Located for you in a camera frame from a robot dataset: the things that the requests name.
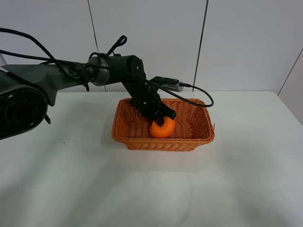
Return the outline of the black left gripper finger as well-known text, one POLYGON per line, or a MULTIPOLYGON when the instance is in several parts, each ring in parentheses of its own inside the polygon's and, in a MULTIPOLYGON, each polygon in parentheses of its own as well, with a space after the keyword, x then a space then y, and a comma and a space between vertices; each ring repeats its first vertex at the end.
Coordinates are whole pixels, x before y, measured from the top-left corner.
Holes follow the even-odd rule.
POLYGON ((164 116, 158 116, 156 118, 156 123, 159 127, 162 127, 163 124, 165 123, 165 117, 164 116))
POLYGON ((162 110, 163 117, 169 117, 170 119, 174 120, 177 116, 176 111, 170 109, 169 107, 164 107, 162 110))

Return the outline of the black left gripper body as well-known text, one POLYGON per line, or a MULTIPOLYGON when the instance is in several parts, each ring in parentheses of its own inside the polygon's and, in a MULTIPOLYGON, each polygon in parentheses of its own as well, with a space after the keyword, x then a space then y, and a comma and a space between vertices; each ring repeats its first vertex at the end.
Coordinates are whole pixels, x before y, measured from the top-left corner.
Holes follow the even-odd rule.
POLYGON ((162 102, 158 87, 148 82, 127 80, 122 83, 131 96, 131 105, 134 106, 144 117, 157 119, 168 117, 169 108, 162 102))

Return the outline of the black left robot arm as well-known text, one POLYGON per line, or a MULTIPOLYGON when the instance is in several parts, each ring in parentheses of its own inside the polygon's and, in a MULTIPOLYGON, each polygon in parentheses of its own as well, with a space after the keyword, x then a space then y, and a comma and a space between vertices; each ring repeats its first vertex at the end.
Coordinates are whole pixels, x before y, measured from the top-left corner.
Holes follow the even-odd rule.
POLYGON ((47 109, 57 92, 90 84, 122 83, 131 104, 146 118, 159 124, 176 118, 158 95, 161 82, 147 80, 143 61, 134 55, 91 56, 88 63, 64 62, 37 65, 5 65, 0 72, 0 137, 6 139, 49 122, 47 109))

